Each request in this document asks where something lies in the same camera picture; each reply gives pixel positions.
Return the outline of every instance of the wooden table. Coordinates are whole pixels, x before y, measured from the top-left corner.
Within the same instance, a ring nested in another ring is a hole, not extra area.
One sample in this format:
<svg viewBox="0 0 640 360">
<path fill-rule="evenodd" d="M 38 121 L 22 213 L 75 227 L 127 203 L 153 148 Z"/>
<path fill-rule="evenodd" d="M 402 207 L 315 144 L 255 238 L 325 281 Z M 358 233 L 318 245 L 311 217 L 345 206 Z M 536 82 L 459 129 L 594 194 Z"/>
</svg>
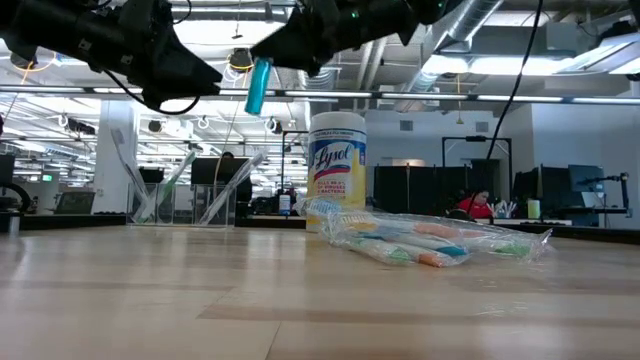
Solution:
<svg viewBox="0 0 640 360">
<path fill-rule="evenodd" d="M 390 267 L 298 230 L 0 237 L 0 359 L 640 359 L 640 247 Z"/>
</svg>

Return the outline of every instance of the black partition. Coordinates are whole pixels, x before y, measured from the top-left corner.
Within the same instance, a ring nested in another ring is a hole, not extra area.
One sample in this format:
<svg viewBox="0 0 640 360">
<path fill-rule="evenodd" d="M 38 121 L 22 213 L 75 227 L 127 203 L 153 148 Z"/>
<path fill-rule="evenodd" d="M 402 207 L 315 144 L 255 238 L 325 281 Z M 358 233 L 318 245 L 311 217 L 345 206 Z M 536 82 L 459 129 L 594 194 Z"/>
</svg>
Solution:
<svg viewBox="0 0 640 360">
<path fill-rule="evenodd" d="M 436 215 L 438 178 L 432 167 L 409 168 L 409 213 Z"/>
<path fill-rule="evenodd" d="M 390 213 L 409 212 L 407 168 L 376 166 L 374 176 L 376 206 Z"/>
<path fill-rule="evenodd" d="M 468 167 L 376 166 L 376 207 L 390 213 L 443 215 L 467 195 Z"/>
</svg>

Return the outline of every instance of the black cable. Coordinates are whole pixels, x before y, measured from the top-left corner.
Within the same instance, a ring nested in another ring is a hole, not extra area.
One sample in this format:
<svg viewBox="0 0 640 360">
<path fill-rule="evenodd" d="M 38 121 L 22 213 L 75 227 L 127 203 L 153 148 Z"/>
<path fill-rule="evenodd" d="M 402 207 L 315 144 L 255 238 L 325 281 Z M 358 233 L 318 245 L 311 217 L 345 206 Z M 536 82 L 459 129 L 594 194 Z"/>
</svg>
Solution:
<svg viewBox="0 0 640 360">
<path fill-rule="evenodd" d="M 547 20 L 548 20 L 548 21 L 553 20 L 553 18 L 551 18 L 551 15 L 549 15 L 549 13 L 548 13 L 548 12 L 546 12 L 546 11 L 544 11 L 544 10 L 543 10 L 543 11 L 542 11 L 542 13 L 543 13 L 543 14 L 545 14 L 545 15 L 547 16 Z M 533 12 L 533 13 L 529 14 L 529 16 L 527 16 L 527 17 L 524 19 L 524 21 L 520 24 L 520 26 L 524 26 L 524 24 L 526 24 L 526 23 L 527 23 L 527 21 L 529 21 L 529 19 L 531 19 L 531 17 L 532 17 L 532 16 L 534 16 L 535 14 L 536 14 L 535 12 Z"/>
<path fill-rule="evenodd" d="M 193 10 L 193 4 L 191 3 L 191 0 L 187 0 L 187 4 L 189 4 L 189 11 L 187 11 L 187 15 L 185 15 L 182 19 L 180 19 L 178 21 L 174 21 L 173 25 L 178 25 L 181 22 L 187 20 L 189 18 L 189 16 L 191 16 L 191 11 Z"/>
<path fill-rule="evenodd" d="M 597 39 L 597 38 L 600 37 L 599 35 L 593 35 L 592 33 L 588 32 L 587 29 L 584 28 L 583 24 L 576 24 L 576 25 L 578 26 L 578 29 L 582 30 L 583 33 L 591 36 L 592 38 L 596 38 Z"/>
<path fill-rule="evenodd" d="M 139 102 L 140 104 L 149 107 L 149 105 L 147 105 L 146 102 L 144 102 L 144 100 L 142 100 L 140 97 L 138 97 L 136 94 L 132 93 L 131 90 L 129 90 L 123 83 L 122 81 L 118 80 L 118 78 L 113 75 L 113 73 L 109 70 L 103 70 L 105 74 L 107 74 L 107 76 L 109 76 L 111 78 L 111 80 L 113 80 L 113 82 L 115 82 L 122 90 L 124 90 L 125 93 L 127 93 L 127 95 L 131 96 L 131 98 L 133 98 L 133 100 Z M 196 96 L 196 98 L 193 100 L 193 102 L 191 103 L 191 105 L 187 106 L 186 109 L 181 110 L 181 111 L 165 111 L 165 110 L 161 110 L 161 109 L 152 109 L 149 107 L 149 109 L 159 112 L 160 114 L 164 114 L 164 115 L 170 115 L 170 116 L 177 116 L 177 115 L 184 115 L 186 113 L 188 113 L 189 111 L 193 110 L 194 107 L 196 107 L 196 105 L 198 105 L 198 102 L 200 101 L 200 96 Z"/>
<path fill-rule="evenodd" d="M 524 53 L 524 57 L 522 58 L 522 67 L 520 68 L 520 73 L 516 77 L 516 82 L 513 86 L 513 91 L 511 92 L 511 96 L 509 96 L 509 100 L 507 104 L 502 109 L 502 114 L 500 115 L 500 120 L 498 120 L 498 124 L 496 125 L 496 130 L 493 132 L 493 137 L 491 138 L 491 144 L 489 145 L 489 151 L 487 152 L 487 162 L 491 160 L 491 154 L 493 154 L 493 148 L 496 146 L 496 140 L 498 139 L 498 133 L 500 132 L 500 127 L 504 122 L 507 113 L 509 112 L 509 108 L 513 103 L 513 98 L 518 93 L 518 89 L 520 88 L 520 83 L 522 82 L 522 75 L 524 73 L 524 68 L 527 65 L 527 61 L 529 61 L 529 56 L 531 56 L 531 49 L 533 48 L 533 42 L 536 39 L 536 33 L 538 32 L 538 26 L 540 25 L 540 16 L 542 15 L 542 5 L 544 0 L 538 0 L 538 7 L 536 8 L 536 17 L 533 20 L 533 27 L 531 28 L 531 36 L 529 37 L 529 43 L 527 44 L 527 50 Z M 477 191 L 474 191 L 473 196 L 471 197 L 471 202 L 469 203 L 469 208 L 467 209 L 467 213 L 470 214 L 471 207 L 473 206 L 473 202 L 478 196 Z"/>
</svg>

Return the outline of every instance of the fluorescent light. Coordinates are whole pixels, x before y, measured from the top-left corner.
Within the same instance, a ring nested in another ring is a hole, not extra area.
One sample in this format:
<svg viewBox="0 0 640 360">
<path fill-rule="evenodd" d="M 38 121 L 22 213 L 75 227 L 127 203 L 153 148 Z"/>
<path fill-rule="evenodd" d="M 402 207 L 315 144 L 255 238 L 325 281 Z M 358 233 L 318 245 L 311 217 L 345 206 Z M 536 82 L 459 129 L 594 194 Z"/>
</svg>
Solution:
<svg viewBox="0 0 640 360">
<path fill-rule="evenodd" d="M 80 164 L 76 164 L 76 163 L 71 163 L 71 166 L 73 166 L 76 169 L 85 170 L 85 171 L 93 170 L 89 166 L 84 166 L 84 165 L 80 165 Z"/>
<path fill-rule="evenodd" d="M 508 95 L 479 95 L 480 101 L 509 101 Z M 514 102 L 559 103 L 564 99 L 560 96 L 515 96 Z"/>
<path fill-rule="evenodd" d="M 529 58 L 523 75 L 552 75 L 560 69 L 561 61 L 549 58 Z M 521 57 L 480 57 L 471 63 L 469 72 L 484 75 L 518 75 Z"/>
<path fill-rule="evenodd" d="M 125 91 L 121 88 L 93 88 L 93 91 L 99 93 L 99 94 L 124 94 Z M 134 94 L 141 94 L 142 93 L 142 89 L 141 88 L 129 88 L 129 91 L 131 91 Z"/>
<path fill-rule="evenodd" d="M 640 58 L 631 60 L 619 68 L 611 71 L 609 74 L 637 74 L 640 73 Z"/>
<path fill-rule="evenodd" d="M 573 98 L 574 104 L 603 104 L 603 105 L 640 105 L 640 98 Z"/>
<path fill-rule="evenodd" d="M 467 64 L 467 60 L 463 58 L 431 55 L 429 60 L 422 66 L 422 72 L 431 74 L 462 74 L 469 72 L 469 64 Z"/>
<path fill-rule="evenodd" d="M 57 93 L 57 92 L 84 92 L 84 89 L 78 87 L 60 87 L 60 86 L 11 86 L 2 85 L 0 91 L 5 92 L 32 92 L 32 93 Z"/>
<path fill-rule="evenodd" d="M 380 97 L 383 99 L 411 99 L 411 100 L 452 100 L 452 101 L 465 101 L 469 99 L 469 95 L 454 95 L 454 94 L 437 94 L 437 93 L 382 93 Z"/>
<path fill-rule="evenodd" d="M 24 132 L 22 132 L 20 130 L 8 128 L 8 127 L 4 127 L 4 132 L 6 132 L 7 134 L 13 134 L 13 135 L 18 135 L 18 136 L 27 136 L 26 133 L 24 133 Z"/>
<path fill-rule="evenodd" d="M 513 101 L 521 102 L 562 102 L 564 99 L 560 96 L 515 96 Z"/>
<path fill-rule="evenodd" d="M 629 46 L 629 43 L 600 46 L 584 54 L 580 54 L 573 59 L 565 59 L 561 61 L 557 72 L 562 73 L 587 70 L 590 66 L 599 63 L 627 46 Z"/>
<path fill-rule="evenodd" d="M 220 90 L 220 95 L 226 96 L 247 96 L 249 90 L 233 90 L 233 89 L 224 89 Z"/>
<path fill-rule="evenodd" d="M 285 91 L 285 96 L 307 96 L 307 97 L 330 97 L 330 98 L 360 98 L 369 99 L 371 93 L 366 91 L 348 92 L 348 91 Z"/>
<path fill-rule="evenodd" d="M 237 7 L 209 7 L 209 6 L 193 6 L 191 10 L 184 6 L 174 6 L 173 12 L 218 12 L 218 13 L 243 13 L 243 14 L 264 14 L 262 8 L 237 8 Z M 273 10 L 274 15 L 284 15 L 284 10 Z"/>
<path fill-rule="evenodd" d="M 17 170 L 13 172 L 13 175 L 40 175 L 42 171 L 26 171 L 26 170 Z"/>
<path fill-rule="evenodd" d="M 21 147 L 25 150 L 28 151 L 37 151 L 37 152 L 45 152 L 47 151 L 47 149 L 42 146 L 42 145 L 38 145 L 38 144 L 34 144 L 30 141 L 21 141 L 21 140 L 16 140 L 14 141 L 14 143 L 18 146 Z"/>
</svg>

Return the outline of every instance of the plastic bag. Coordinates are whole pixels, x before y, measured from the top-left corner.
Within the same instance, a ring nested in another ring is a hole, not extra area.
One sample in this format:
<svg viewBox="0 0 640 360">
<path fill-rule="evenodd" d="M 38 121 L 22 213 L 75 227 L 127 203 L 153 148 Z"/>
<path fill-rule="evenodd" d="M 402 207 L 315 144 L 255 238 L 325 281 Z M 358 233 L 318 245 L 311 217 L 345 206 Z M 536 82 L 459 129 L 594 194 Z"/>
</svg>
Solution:
<svg viewBox="0 0 640 360">
<path fill-rule="evenodd" d="M 295 208 L 300 214 L 323 218 L 323 234 L 332 245 L 356 250 L 355 242 L 365 248 L 356 251 L 385 263 L 399 262 L 398 249 L 411 262 L 435 267 L 461 264 L 478 252 L 531 261 L 543 253 L 551 235 L 551 230 L 535 235 L 439 217 L 366 212 L 327 198 L 304 199 Z M 390 253 L 393 261 L 388 261 Z"/>
</svg>

